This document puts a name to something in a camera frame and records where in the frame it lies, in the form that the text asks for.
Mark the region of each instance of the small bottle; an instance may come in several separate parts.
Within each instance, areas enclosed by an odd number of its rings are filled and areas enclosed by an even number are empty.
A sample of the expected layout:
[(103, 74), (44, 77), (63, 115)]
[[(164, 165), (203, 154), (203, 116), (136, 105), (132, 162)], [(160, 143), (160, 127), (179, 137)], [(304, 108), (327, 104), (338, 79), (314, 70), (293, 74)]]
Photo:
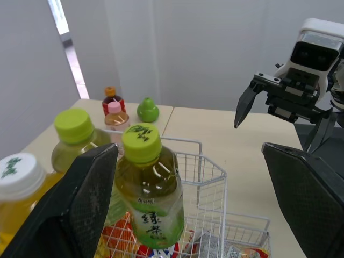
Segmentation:
[[(126, 112), (123, 112), (119, 102), (110, 102), (108, 104), (109, 113), (105, 116), (105, 124), (108, 130), (123, 132), (129, 124), (129, 116)], [(119, 134), (111, 135), (112, 142), (121, 142)]]
[(119, 102), (120, 106), (122, 108), (122, 111), (126, 112), (125, 106), (124, 106), (124, 99), (122, 99), (120, 96), (116, 95), (115, 87), (106, 87), (105, 88), (105, 95), (106, 95), (106, 98), (102, 102), (103, 111), (104, 111), (105, 115), (107, 115), (109, 113), (108, 104), (113, 102), (113, 101)]
[(134, 234), (152, 249), (170, 247), (184, 229), (176, 156), (161, 144), (152, 124), (132, 125), (122, 142), (124, 156), (117, 163), (114, 184), (132, 215)]
[(77, 156), (90, 149), (109, 144), (110, 136), (94, 128), (89, 114), (83, 109), (68, 109), (54, 121), (60, 142), (52, 153), (54, 170), (64, 176)]
[(30, 153), (0, 160), (0, 246), (3, 251), (40, 198), (58, 181)]

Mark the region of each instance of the table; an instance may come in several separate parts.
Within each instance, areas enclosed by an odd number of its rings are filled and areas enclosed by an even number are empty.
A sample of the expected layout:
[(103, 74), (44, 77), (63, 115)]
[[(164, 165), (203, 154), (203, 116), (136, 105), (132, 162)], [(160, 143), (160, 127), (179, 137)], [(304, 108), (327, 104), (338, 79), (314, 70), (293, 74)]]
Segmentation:
[[(301, 148), (294, 126), (268, 114), (250, 113), (234, 128), (235, 112), (176, 107), (164, 135), (197, 139), (203, 153), (227, 171), (227, 211), (268, 217), (274, 257), (305, 257), (285, 221), (261, 147), (273, 142)], [(191, 144), (166, 142), (181, 152), (197, 152)]]
[[(127, 114), (129, 115), (131, 124), (140, 122), (136, 115), (137, 107), (138, 104), (125, 103), (125, 108)], [(90, 114), (91, 120), (95, 128), (106, 128), (104, 124), (104, 113), (101, 101), (96, 101), (92, 99), (79, 99), (73, 105), (73, 108), (85, 109), (88, 112), (88, 114)], [(154, 122), (154, 124), (162, 134), (172, 114), (173, 107), (158, 105), (158, 108), (160, 110), (160, 116), (158, 120)], [(44, 132), (42, 132), (34, 141), (32, 141), (28, 146), (26, 146), (23, 149), (23, 152), (30, 152), (34, 154), (38, 161), (42, 164), (44, 169), (47, 172), (51, 172), (53, 170), (51, 165), (51, 154), (58, 142), (58, 135), (55, 131), (54, 126), (51, 125)]]

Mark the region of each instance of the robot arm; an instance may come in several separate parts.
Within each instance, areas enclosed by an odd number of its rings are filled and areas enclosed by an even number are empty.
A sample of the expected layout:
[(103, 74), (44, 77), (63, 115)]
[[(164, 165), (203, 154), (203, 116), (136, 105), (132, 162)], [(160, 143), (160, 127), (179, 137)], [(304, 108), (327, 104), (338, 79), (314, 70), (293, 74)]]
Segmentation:
[[(276, 65), (275, 76), (254, 75), (239, 99), (234, 127), (244, 121), (255, 96), (266, 91), (269, 114), (291, 123), (300, 117), (316, 124), (304, 146), (305, 151), (315, 151), (331, 136), (336, 122), (333, 109), (321, 110), (316, 103), (332, 88), (333, 83), (328, 77), (332, 77), (342, 58), (344, 25), (318, 19), (306, 20), (289, 60), (282, 66)], [(342, 92), (344, 111), (344, 89)]]

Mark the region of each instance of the red package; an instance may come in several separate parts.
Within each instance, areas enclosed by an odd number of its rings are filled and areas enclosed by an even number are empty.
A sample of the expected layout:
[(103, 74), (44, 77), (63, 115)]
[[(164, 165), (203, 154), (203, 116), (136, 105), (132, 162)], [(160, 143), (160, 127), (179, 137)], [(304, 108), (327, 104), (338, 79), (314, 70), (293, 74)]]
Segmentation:
[(112, 257), (132, 258), (130, 253), (138, 250), (129, 212), (115, 225), (104, 227), (102, 235)]

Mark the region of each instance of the white bottle cap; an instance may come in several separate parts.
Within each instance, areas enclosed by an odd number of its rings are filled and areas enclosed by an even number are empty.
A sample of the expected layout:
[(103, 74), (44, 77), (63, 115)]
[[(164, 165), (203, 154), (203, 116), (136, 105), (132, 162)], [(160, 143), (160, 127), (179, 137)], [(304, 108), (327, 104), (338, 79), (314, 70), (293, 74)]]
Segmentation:
[(46, 173), (30, 153), (17, 153), (0, 160), (0, 201), (29, 197), (43, 184)]

